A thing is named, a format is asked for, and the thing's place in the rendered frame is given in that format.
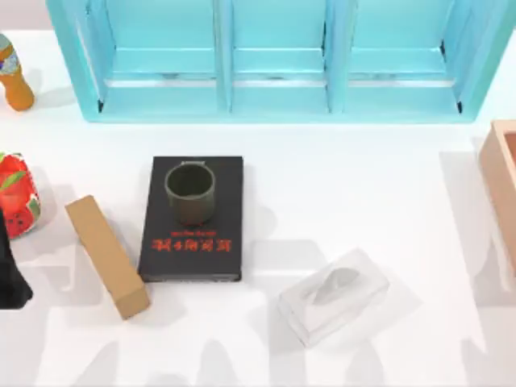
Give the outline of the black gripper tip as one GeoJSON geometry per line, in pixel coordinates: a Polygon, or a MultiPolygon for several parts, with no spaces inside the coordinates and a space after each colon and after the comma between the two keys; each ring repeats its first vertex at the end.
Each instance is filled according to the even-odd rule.
{"type": "Polygon", "coordinates": [[[15,262],[6,220],[0,209],[0,310],[21,310],[33,298],[33,291],[15,262]]]}

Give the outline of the red fruit-print bag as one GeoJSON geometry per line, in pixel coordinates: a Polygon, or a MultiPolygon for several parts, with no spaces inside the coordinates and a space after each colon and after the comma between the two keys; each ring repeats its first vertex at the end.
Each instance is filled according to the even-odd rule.
{"type": "Polygon", "coordinates": [[[0,208],[10,239],[28,232],[40,218],[40,196],[21,153],[0,152],[0,208]]]}

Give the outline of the dark olive cup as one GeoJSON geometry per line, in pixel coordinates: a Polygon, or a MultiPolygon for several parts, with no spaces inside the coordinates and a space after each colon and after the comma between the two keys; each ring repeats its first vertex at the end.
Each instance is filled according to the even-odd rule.
{"type": "Polygon", "coordinates": [[[186,226],[208,222],[215,208],[216,177],[205,161],[182,161],[164,178],[174,218],[186,226]]]}

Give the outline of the black book with red lettering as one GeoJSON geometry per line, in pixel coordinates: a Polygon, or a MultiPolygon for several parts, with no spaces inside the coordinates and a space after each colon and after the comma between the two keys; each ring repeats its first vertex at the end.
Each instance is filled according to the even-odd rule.
{"type": "Polygon", "coordinates": [[[138,265],[144,281],[240,281],[242,236],[241,156],[153,158],[138,265]],[[203,224],[178,222],[170,205],[169,171],[186,163],[214,173],[214,214],[203,224]]]}

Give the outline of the white tissue box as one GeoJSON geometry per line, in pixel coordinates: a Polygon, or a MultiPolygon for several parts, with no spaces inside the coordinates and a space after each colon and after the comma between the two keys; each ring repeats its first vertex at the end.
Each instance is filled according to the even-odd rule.
{"type": "Polygon", "coordinates": [[[283,291],[278,307],[302,344],[312,347],[358,318],[389,287],[387,276],[356,248],[283,291]]]}

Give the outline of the brown cardboard box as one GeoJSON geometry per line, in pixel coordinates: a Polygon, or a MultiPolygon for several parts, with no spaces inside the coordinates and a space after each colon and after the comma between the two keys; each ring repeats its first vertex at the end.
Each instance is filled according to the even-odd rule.
{"type": "Polygon", "coordinates": [[[146,310],[151,305],[146,286],[95,198],[87,195],[65,210],[120,317],[146,310]]]}

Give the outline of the orange bottle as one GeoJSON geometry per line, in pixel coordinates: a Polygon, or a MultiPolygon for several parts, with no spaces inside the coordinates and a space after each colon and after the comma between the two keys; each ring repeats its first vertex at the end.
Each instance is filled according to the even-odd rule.
{"type": "Polygon", "coordinates": [[[23,76],[21,62],[11,41],[0,33],[0,83],[5,89],[6,100],[16,111],[30,109],[35,95],[23,76]]]}

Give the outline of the light blue rack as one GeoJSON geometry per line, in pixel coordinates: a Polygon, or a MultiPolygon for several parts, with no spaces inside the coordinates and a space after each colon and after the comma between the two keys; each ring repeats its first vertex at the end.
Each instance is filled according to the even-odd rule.
{"type": "Polygon", "coordinates": [[[98,123],[473,121],[516,0],[46,0],[98,123]]]}

